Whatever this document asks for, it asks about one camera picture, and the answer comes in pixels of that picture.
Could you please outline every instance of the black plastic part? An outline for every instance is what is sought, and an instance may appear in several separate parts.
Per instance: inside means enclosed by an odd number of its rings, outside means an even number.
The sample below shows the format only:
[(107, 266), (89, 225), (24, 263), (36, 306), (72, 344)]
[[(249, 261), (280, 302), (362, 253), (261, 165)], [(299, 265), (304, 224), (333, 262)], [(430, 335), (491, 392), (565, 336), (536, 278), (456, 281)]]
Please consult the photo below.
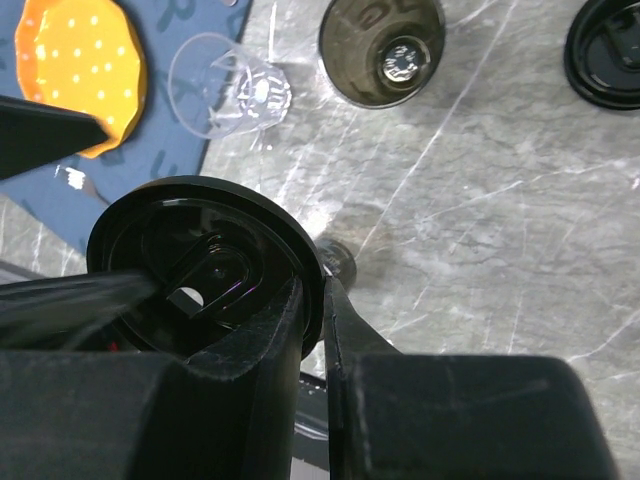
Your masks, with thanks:
[(564, 51), (573, 89), (614, 110), (640, 108), (640, 7), (635, 0), (590, 0), (574, 20)]
[(324, 335), (331, 478), (359, 478), (353, 476), (353, 464), (358, 460), (351, 458), (347, 436), (349, 423), (353, 421), (347, 403), (349, 376), (361, 355), (400, 355), (400, 352), (357, 314), (336, 278), (326, 281)]
[(155, 352), (0, 353), (0, 478), (288, 480), (302, 291), (189, 364)]
[[(438, 0), (333, 0), (318, 47), (340, 94), (362, 107), (386, 108), (411, 98), (431, 79), (442, 58), (445, 33)], [(399, 68), (411, 64), (412, 69), (391, 81), (384, 71), (398, 47), (412, 52), (399, 59)]]
[(300, 373), (293, 456), (329, 471), (329, 412), (324, 380)]
[(0, 348), (74, 349), (156, 289), (135, 271), (2, 285)]
[(141, 350), (187, 358), (247, 322), (295, 276), (303, 357), (320, 336), (324, 270), (313, 242), (276, 204), (224, 180), (171, 177), (121, 198), (91, 233), (87, 267), (140, 269), (162, 286), (114, 324)]
[(347, 478), (619, 478), (587, 393), (561, 360), (366, 355), (346, 384)]
[(0, 180), (108, 139), (95, 118), (0, 95)]

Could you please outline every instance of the metal fork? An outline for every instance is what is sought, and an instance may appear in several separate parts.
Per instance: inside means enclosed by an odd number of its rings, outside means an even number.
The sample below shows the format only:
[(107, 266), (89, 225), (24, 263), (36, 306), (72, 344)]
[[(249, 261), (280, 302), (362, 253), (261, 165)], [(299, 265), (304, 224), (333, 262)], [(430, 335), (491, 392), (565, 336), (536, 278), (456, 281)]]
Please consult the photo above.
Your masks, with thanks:
[(84, 172), (80, 170), (76, 170), (72, 167), (63, 167), (62, 165), (58, 165), (56, 167), (56, 173), (54, 177), (60, 179), (60, 181), (66, 183), (74, 190), (81, 191), (86, 195), (95, 198), (100, 203), (102, 203), (105, 207), (111, 205), (111, 202), (104, 198), (102, 194), (96, 188), (96, 185), (93, 183), (93, 180)]

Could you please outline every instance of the dark cup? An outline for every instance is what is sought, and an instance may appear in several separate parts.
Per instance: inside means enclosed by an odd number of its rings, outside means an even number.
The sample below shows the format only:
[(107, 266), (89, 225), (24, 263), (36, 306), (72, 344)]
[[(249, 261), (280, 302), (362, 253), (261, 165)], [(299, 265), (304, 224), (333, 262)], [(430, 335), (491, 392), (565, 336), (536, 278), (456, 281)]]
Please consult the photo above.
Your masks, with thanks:
[(319, 49), (334, 87), (366, 108), (397, 105), (431, 79), (444, 49), (437, 0), (334, 0)]

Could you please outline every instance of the black plastic lid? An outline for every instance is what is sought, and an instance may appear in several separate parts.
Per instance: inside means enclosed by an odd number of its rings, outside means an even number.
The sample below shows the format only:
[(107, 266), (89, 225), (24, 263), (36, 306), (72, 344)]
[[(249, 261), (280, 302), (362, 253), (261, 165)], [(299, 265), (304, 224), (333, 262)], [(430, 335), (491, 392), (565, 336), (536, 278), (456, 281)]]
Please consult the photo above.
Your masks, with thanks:
[(313, 242), (276, 204), (224, 180), (171, 177), (125, 195), (96, 223), (87, 268), (142, 270), (161, 286), (114, 323), (140, 350), (188, 358), (293, 277), (303, 284), (303, 357), (320, 336), (324, 269)]
[(590, 0), (571, 25), (567, 78), (585, 100), (615, 110), (640, 108), (640, 5)]

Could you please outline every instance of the scratched surface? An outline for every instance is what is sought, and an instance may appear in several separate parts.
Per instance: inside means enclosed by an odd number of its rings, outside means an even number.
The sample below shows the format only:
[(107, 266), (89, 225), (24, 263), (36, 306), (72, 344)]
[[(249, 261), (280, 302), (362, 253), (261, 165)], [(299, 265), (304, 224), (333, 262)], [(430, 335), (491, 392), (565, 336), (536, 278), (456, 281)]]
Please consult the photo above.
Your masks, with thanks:
[[(564, 78), (583, 0), (443, 3), (447, 46), (431, 83), (410, 103), (366, 111), (320, 74), (327, 0), (255, 0), (245, 44), (284, 64), (294, 103), (262, 138), (212, 144), (203, 174), (349, 244), (353, 303), (401, 350), (567, 359), (636, 478), (638, 114), (598, 110)], [(0, 208), (3, 259), (47, 275), (83, 270), (21, 209)], [(321, 351), (304, 364), (321, 366)]]

